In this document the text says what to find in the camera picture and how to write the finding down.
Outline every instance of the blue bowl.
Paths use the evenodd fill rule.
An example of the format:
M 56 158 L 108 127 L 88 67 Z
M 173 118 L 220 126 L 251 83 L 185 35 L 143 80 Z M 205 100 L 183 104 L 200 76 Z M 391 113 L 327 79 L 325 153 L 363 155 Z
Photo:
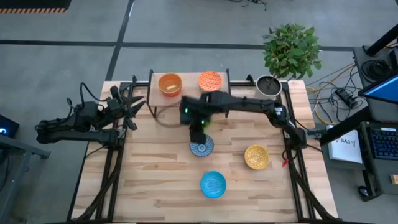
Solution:
M 211 152 L 213 152 L 214 142 L 212 138 L 206 134 L 206 142 L 204 144 L 191 143 L 190 149 L 194 155 L 199 157 L 205 157 L 210 155 Z
M 207 172 L 200 181 L 201 191 L 209 198 L 221 197 L 226 190 L 226 180 L 217 171 Z

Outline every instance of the keyboard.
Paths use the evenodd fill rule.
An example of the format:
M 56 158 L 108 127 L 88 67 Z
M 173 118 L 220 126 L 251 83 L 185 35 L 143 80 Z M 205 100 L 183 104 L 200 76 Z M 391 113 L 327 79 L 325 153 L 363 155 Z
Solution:
M 371 129 L 371 140 L 375 158 L 398 160 L 398 131 Z

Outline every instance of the floor stripe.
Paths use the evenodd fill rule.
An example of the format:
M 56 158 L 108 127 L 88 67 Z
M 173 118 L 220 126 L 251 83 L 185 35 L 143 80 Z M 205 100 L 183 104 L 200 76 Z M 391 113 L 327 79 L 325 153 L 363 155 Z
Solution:
M 124 37 L 126 27 L 120 37 Z M 254 44 L 188 44 L 188 43 L 144 43 L 144 42 L 122 42 L 123 38 L 118 37 L 117 42 L 92 42 L 92 41 L 46 41 L 46 40 L 0 40 L 0 45 L 51 45 L 51 46 L 98 46 L 98 47 L 136 47 L 136 48 L 165 48 L 165 49 L 246 49 L 262 50 L 262 45 Z M 354 47 L 319 46 L 320 50 L 351 52 Z
M 124 13 L 124 19 L 122 26 L 120 28 L 119 36 L 118 36 L 118 42 L 116 43 L 116 46 L 113 50 L 111 62 L 109 63 L 108 71 L 106 72 L 106 77 L 105 81 L 111 81 L 114 73 L 114 69 L 116 68 L 116 62 L 118 61 L 120 49 L 123 44 L 123 38 L 126 33 L 127 29 L 127 24 L 129 23 L 130 15 L 131 15 L 131 10 L 132 6 L 134 4 L 134 0 L 129 0 L 129 3 L 127 4 L 127 9 L 126 12 Z
M 263 45 L 255 44 L 190 44 L 190 43 L 149 43 L 149 42 L 124 42 L 122 47 L 147 47 L 147 48 L 181 48 L 181 49 L 246 49 L 263 50 Z M 354 47 L 319 46 L 324 51 L 351 52 Z
M 0 45 L 48 45 L 48 46 L 114 47 L 114 46 L 116 46 L 116 42 L 46 41 L 46 40 L 0 40 Z

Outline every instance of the orange bowl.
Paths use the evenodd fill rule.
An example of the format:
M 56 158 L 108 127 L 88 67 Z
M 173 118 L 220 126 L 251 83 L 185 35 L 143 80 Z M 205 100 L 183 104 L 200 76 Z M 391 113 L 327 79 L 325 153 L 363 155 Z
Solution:
M 218 73 L 207 71 L 200 74 L 198 84 L 202 91 L 216 91 L 221 88 L 223 81 Z
M 182 80 L 176 73 L 166 73 L 159 79 L 159 89 L 165 96 L 177 96 L 182 89 Z

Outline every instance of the wooden table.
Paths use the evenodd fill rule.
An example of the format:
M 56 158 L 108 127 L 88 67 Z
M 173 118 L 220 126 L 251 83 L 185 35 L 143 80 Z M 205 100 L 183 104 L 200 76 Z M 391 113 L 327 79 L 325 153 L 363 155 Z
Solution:
M 119 84 L 105 82 L 101 98 L 110 96 L 110 87 Z M 296 119 L 313 128 L 304 82 L 289 81 L 289 88 Z M 250 97 L 254 88 L 233 87 L 231 92 Z M 146 93 L 147 88 L 134 90 L 134 96 Z M 178 108 L 169 108 L 158 117 L 165 123 L 177 124 Z M 188 126 L 164 128 L 154 121 L 146 105 L 134 121 L 138 130 L 127 132 L 114 222 L 297 221 L 289 169 L 282 168 L 282 130 L 273 127 L 265 115 L 239 111 L 230 111 L 228 119 L 223 114 L 214 115 L 206 133 L 213 138 L 215 149 L 207 157 L 190 152 Z M 308 143 L 319 147 L 315 140 Z M 266 169 L 252 170 L 245 164 L 244 151 L 252 144 L 269 151 Z M 87 153 L 98 147 L 90 143 Z M 322 155 L 308 148 L 303 156 L 311 190 L 337 217 Z M 85 161 L 72 218 L 78 217 L 99 191 L 105 158 L 103 150 Z M 200 190 L 202 175 L 211 170 L 222 173 L 227 180 L 227 191 L 218 199 L 206 198 Z M 307 214 L 302 192 L 300 198 Z

